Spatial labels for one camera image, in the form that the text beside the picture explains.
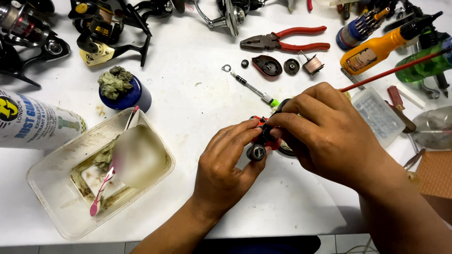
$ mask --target hand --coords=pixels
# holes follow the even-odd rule
[[[246,194],[265,167],[271,147],[261,161],[235,167],[243,152],[261,132],[258,119],[221,129],[209,142],[198,163],[192,202],[210,219],[220,219]]]
[[[357,191],[391,178],[396,162],[347,97],[328,83],[291,99],[267,124],[279,126],[270,134],[281,137],[303,168],[321,177]]]

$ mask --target black cap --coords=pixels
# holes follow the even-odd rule
[[[433,21],[441,16],[443,14],[442,11],[433,14],[431,16],[425,17],[425,18],[417,18],[413,21],[411,21],[408,24],[405,24],[400,27],[400,35],[405,40],[411,40],[414,37],[420,35],[422,33],[422,30],[426,28],[427,26],[431,25]]]

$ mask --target dirty plastic tub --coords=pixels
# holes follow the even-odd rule
[[[146,189],[133,189],[121,183],[116,176],[105,189],[104,204],[99,214],[94,217],[89,215],[89,207],[106,175],[106,172],[93,167],[94,157],[124,131],[132,110],[127,108],[98,124],[46,156],[28,171],[28,183],[65,239],[77,240],[87,235],[173,171],[174,156],[159,136],[165,148],[166,164],[155,183]],[[154,131],[142,111],[138,125]]]

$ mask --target tile floor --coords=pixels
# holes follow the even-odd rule
[[[319,238],[322,244],[315,254],[343,254],[354,246],[366,245],[370,235],[320,235]],[[0,247],[0,254],[129,254],[137,244],[138,242]],[[363,252],[364,247],[359,247],[350,253],[360,254]],[[367,253],[378,254],[376,251],[368,251]]]

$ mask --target brown cardboard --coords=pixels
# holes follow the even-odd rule
[[[416,174],[422,181],[420,193],[452,224],[452,151],[425,152]]]

